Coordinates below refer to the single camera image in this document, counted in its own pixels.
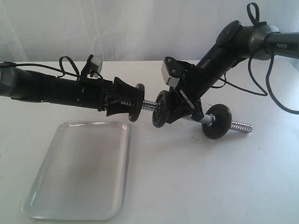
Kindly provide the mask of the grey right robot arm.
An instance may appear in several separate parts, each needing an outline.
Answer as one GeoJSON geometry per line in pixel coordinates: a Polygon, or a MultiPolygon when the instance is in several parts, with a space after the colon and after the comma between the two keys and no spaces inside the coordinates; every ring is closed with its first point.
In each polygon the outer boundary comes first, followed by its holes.
{"type": "Polygon", "coordinates": [[[166,57],[163,73],[170,87],[159,114],[168,124],[186,116],[203,117],[201,97],[230,69],[246,59],[269,60],[271,55],[299,57],[299,34],[281,33],[264,22],[228,24],[214,46],[196,64],[166,57]]]}

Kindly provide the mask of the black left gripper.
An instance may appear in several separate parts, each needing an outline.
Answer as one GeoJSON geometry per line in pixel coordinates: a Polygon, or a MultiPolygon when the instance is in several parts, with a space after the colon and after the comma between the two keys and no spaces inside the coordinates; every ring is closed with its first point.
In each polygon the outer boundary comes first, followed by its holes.
{"type": "MultiPolygon", "coordinates": [[[[120,78],[115,77],[114,83],[102,78],[81,78],[78,82],[77,106],[104,111],[106,98],[111,94],[113,99],[142,99],[142,90],[133,87],[120,78]]],[[[128,113],[134,101],[110,102],[106,108],[106,116],[128,113]]]]}

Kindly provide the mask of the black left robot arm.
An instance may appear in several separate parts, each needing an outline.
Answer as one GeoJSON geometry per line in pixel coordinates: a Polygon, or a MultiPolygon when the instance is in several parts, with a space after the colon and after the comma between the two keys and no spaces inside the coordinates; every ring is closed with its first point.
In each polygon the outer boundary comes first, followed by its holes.
{"type": "Polygon", "coordinates": [[[89,74],[89,64],[75,80],[69,80],[4,62],[0,65],[0,94],[19,101],[91,108],[105,111],[107,116],[128,113],[138,118],[145,95],[143,84],[133,87],[118,77],[110,81],[89,78],[89,74]]]}

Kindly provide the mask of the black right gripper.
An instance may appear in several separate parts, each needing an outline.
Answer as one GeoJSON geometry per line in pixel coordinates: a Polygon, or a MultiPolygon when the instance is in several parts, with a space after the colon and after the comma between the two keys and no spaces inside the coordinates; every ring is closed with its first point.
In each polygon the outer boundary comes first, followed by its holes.
{"type": "Polygon", "coordinates": [[[181,80],[183,90],[180,93],[173,87],[169,88],[170,114],[166,122],[171,124],[182,117],[190,121],[201,121],[203,114],[191,100],[202,97],[234,62],[234,53],[215,45],[196,65],[179,62],[184,68],[181,80]]]}

